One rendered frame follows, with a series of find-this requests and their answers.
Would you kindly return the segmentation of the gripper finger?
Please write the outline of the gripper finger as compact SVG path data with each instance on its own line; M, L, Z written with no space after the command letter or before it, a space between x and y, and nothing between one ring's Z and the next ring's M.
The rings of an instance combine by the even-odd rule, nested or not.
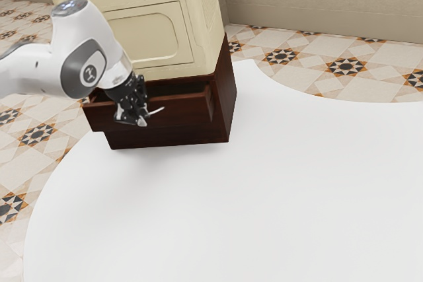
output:
M122 107L120 103L117 103L117 109L114 114L115 122L126 122L127 121L127 110Z
M127 114L127 121L129 124L137 125L139 127L146 127L147 122L145 117L147 115L147 111L145 108L133 108L128 110Z

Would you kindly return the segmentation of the dark brown cabinet drawer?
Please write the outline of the dark brown cabinet drawer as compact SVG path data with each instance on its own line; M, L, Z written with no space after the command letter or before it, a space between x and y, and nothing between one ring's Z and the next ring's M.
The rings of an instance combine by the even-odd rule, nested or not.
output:
M212 89L206 82L147 87L147 109L165 109L147 119L148 128L211 122L214 111ZM116 123L116 106L103 90L95 90L83 111L93 131L137 130L136 125Z

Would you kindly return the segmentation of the cream box with lid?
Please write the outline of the cream box with lid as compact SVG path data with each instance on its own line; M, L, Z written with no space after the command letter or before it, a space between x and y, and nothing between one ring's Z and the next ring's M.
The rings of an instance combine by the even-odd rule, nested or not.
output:
M90 1L146 80L215 71L225 35L219 0Z

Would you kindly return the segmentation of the dark brown wooden cabinet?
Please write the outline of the dark brown wooden cabinet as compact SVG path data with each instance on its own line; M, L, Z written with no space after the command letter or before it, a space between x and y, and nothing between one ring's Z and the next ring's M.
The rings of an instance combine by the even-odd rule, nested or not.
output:
M177 85L206 82L210 85L214 111L211 122L170 127L139 127L135 130L101 131L111 149L133 149L220 143L229 140L237 87L227 40L222 41L215 71L209 75L198 75L175 79L148 81L146 86Z

